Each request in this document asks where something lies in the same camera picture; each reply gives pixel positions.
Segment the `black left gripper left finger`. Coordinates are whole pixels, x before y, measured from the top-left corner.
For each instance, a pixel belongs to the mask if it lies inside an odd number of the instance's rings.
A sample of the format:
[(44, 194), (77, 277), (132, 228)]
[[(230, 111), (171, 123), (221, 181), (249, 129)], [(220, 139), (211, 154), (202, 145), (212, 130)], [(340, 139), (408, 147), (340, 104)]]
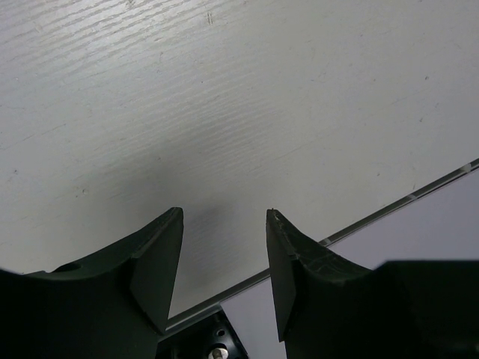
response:
[(173, 207), (54, 271), (2, 271), (1, 356), (154, 358), (182, 239), (183, 210)]

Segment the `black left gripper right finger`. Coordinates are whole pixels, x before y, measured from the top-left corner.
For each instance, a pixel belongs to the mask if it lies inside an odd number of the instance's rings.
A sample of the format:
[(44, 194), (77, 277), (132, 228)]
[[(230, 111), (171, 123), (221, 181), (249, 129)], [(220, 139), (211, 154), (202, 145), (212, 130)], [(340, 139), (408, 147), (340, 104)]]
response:
[(289, 358), (476, 358), (478, 262), (367, 269), (266, 213), (278, 338)]

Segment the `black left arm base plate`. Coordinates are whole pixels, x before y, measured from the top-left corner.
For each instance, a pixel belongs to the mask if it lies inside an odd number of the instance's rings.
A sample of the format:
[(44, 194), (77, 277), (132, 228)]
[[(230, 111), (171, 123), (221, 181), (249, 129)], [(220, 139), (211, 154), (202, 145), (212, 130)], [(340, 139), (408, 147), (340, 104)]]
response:
[(157, 358), (248, 358), (222, 307), (217, 305), (171, 328), (160, 337)]

